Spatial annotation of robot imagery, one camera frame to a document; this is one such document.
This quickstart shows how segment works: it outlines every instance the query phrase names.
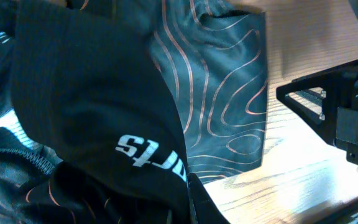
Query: wooden table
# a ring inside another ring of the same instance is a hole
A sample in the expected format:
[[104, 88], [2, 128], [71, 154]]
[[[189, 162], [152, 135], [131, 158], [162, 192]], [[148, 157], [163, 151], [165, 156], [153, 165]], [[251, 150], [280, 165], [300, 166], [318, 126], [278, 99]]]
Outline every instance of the wooden table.
[[231, 223], [312, 223], [358, 197], [356, 166], [276, 100], [294, 78], [358, 59], [347, 0], [232, 0], [267, 12], [270, 86], [262, 167], [206, 185]]

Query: folded garment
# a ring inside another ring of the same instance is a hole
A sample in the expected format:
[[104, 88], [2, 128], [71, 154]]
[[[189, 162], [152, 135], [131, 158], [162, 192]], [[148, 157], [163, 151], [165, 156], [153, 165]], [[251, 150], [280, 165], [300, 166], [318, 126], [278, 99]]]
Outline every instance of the folded garment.
[[40, 144], [31, 140], [25, 134], [13, 109], [10, 109], [6, 114], [0, 117], [0, 128], [6, 128], [10, 130], [10, 132], [15, 135], [15, 137], [20, 141], [20, 143], [29, 149], [38, 151], [40, 148], [42, 148]]
[[263, 15], [222, 1], [69, 5], [80, 11], [20, 1], [1, 85], [10, 91], [0, 96], [29, 138], [64, 162], [0, 141], [0, 154], [17, 158], [3, 162], [35, 166], [18, 172], [35, 177], [26, 183], [0, 170], [20, 185], [0, 203], [0, 222], [188, 223], [194, 209], [226, 223], [205, 191], [189, 194], [198, 179], [187, 174], [207, 183], [261, 163]]

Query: topographic pattern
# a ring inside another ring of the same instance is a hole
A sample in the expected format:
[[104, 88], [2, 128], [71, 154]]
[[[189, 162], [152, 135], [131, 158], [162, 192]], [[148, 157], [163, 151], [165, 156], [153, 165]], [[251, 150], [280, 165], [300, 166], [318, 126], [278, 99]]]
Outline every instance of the topographic pattern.
[[176, 101], [190, 172], [203, 183], [261, 165], [265, 17], [222, 0], [161, 0], [150, 53]]

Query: metal screw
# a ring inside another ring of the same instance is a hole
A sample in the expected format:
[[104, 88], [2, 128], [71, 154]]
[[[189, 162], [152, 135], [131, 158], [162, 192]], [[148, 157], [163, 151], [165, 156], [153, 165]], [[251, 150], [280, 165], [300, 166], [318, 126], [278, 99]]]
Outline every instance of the metal screw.
[[318, 119], [320, 119], [321, 121], [324, 121], [326, 119], [326, 116], [321, 113], [319, 116], [318, 116]]
[[321, 90], [320, 96], [323, 98], [327, 97], [327, 91]]

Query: wooden surface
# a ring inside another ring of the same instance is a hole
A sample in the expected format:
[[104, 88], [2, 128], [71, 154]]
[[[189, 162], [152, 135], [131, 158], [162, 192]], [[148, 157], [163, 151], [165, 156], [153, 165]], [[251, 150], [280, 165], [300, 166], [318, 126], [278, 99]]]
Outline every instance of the wooden surface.
[[358, 59], [347, 0], [232, 0], [267, 12], [268, 119], [262, 167], [206, 185], [231, 223], [312, 223], [358, 197], [356, 166], [275, 98], [290, 80]]

